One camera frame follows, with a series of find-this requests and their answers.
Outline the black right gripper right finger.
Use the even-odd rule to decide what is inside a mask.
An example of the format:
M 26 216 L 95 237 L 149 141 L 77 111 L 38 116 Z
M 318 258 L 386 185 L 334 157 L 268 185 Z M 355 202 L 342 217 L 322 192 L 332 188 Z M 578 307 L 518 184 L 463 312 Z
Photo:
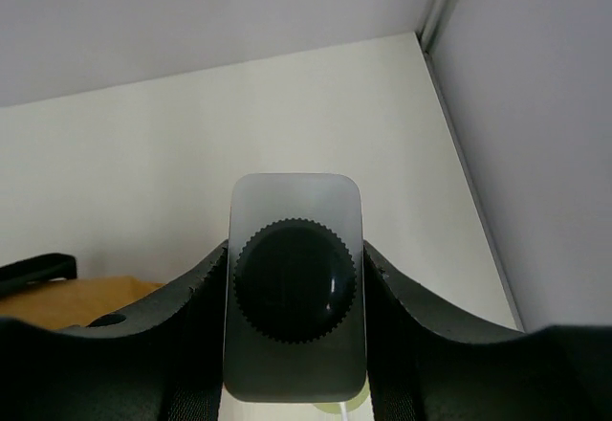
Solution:
M 367 371 L 377 420 L 608 420 L 611 329 L 532 333 L 486 321 L 364 245 Z

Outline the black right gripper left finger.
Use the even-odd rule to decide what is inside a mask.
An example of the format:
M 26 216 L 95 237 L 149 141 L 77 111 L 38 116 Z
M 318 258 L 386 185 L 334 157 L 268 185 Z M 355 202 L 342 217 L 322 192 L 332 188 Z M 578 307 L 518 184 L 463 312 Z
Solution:
M 58 331 L 1 320 L 4 420 L 215 420 L 228 244 L 143 299 Z

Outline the tan canvas tote bag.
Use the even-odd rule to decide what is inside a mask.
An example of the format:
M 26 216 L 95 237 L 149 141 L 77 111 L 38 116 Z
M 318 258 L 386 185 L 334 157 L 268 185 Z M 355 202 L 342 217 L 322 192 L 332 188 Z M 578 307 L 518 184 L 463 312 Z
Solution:
M 51 330 L 85 326 L 161 287 L 132 276 L 80 278 L 74 256 L 37 255 L 1 267 L 1 315 Z

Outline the white bottle black cap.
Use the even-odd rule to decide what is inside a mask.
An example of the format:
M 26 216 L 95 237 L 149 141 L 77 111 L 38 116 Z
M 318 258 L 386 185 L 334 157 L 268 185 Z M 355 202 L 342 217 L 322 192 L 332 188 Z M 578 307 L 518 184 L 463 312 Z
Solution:
M 366 380 L 361 194 L 333 173 L 232 191 L 223 379 L 250 403 L 344 402 Z

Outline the green pump bottle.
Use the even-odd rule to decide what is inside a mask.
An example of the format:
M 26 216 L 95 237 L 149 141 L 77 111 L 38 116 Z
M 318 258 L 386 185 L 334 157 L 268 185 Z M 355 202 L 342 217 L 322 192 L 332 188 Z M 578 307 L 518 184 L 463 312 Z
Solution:
M 368 381 L 365 381 L 361 391 L 348 401 L 315 403 L 315 407 L 326 415 L 333 416 L 335 420 L 374 420 Z

